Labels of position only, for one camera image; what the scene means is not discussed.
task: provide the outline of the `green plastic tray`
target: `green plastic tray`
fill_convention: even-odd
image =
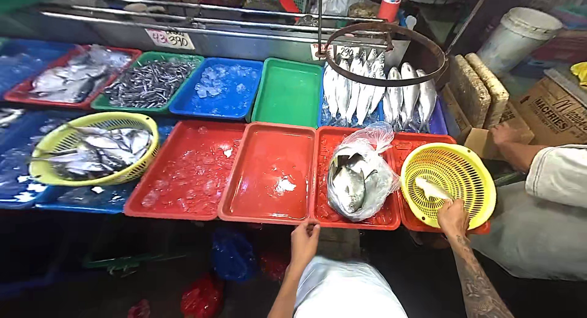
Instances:
[[[317,128],[321,91],[320,66],[268,58],[251,120]]]
[[[100,111],[125,111],[125,112],[150,112],[150,113],[169,113],[169,105],[171,105],[173,99],[175,99],[178,92],[181,91],[181,88],[186,85],[187,79],[194,74],[194,72],[200,67],[204,58],[202,56],[197,56],[195,54],[178,54],[178,53],[168,53],[168,52],[157,52],[157,51],[149,51],[144,52],[141,56],[129,67],[138,66],[138,64],[144,64],[147,61],[151,60],[169,60],[171,58],[178,58],[182,61],[192,60],[195,62],[196,67],[193,71],[191,71],[190,76],[186,78],[186,80],[180,85],[180,87],[174,92],[173,96],[169,98],[167,104],[157,107],[157,108],[139,108],[139,107],[118,107],[110,105],[110,99],[106,97],[104,94],[100,94],[94,101],[92,101],[92,108],[95,110]]]

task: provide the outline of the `plastic bucket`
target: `plastic bucket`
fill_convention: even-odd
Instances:
[[[497,76],[514,68],[537,47],[555,37],[562,23],[555,17],[527,7],[514,7],[501,18],[477,52]]]

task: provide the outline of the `tattooed arm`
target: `tattooed arm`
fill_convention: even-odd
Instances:
[[[457,263],[468,318],[514,318],[475,258],[465,236],[469,213],[458,199],[438,210],[438,223],[447,236]]]

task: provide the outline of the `red plastic bag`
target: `red plastic bag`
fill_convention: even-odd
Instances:
[[[216,317],[222,311],[223,289],[223,280],[206,274],[181,296],[181,312],[186,318]]]

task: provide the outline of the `yellow plastic basket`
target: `yellow plastic basket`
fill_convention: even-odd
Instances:
[[[86,185],[116,185],[132,181],[141,177],[147,169],[155,154],[157,154],[159,144],[159,132],[157,123],[147,115],[128,113],[128,112],[104,112],[86,115],[84,117],[71,120],[70,125],[75,127],[97,127],[101,129],[119,129],[119,128],[136,128],[149,130],[153,134],[151,146],[133,165],[116,172],[112,175],[91,179],[88,181],[70,181],[63,179],[53,169],[47,161],[32,161],[29,165],[29,173],[37,181],[49,185],[65,185],[70,187],[83,187]],[[32,156],[39,157],[40,150],[43,151],[61,151],[77,146],[80,142],[80,133],[68,128],[67,125],[61,125],[47,134],[42,141],[35,147]]]
[[[401,166],[401,191],[410,209],[423,223],[439,228],[436,213],[443,205],[438,198],[426,199],[415,186],[423,177],[465,202],[471,221],[469,229],[485,223],[495,208],[495,185],[481,159],[470,149],[442,142],[422,145]]]

